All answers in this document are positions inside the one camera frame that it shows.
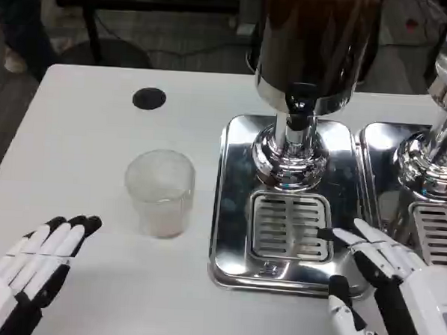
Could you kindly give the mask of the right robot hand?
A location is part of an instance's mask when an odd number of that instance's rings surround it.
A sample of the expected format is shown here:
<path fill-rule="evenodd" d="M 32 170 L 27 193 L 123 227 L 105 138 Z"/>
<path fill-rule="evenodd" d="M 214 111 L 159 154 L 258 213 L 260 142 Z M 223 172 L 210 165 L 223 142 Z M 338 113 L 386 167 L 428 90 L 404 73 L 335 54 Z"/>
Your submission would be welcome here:
<path fill-rule="evenodd" d="M 346 247 L 374 299 L 388 335 L 447 335 L 447 267 L 428 265 L 417 253 L 364 220 L 357 232 L 320 229 L 319 236 Z M 332 275 L 329 318 L 335 335 L 378 335 L 353 308 L 350 285 Z"/>

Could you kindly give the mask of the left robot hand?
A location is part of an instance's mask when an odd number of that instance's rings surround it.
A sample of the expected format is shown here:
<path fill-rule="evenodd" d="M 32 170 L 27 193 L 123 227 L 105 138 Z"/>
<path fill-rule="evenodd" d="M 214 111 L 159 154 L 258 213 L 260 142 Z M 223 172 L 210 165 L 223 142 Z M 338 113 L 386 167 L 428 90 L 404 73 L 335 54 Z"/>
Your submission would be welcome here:
<path fill-rule="evenodd" d="M 71 261 L 102 226 L 98 216 L 56 217 L 0 258 L 0 335 L 32 335 L 61 291 Z"/>

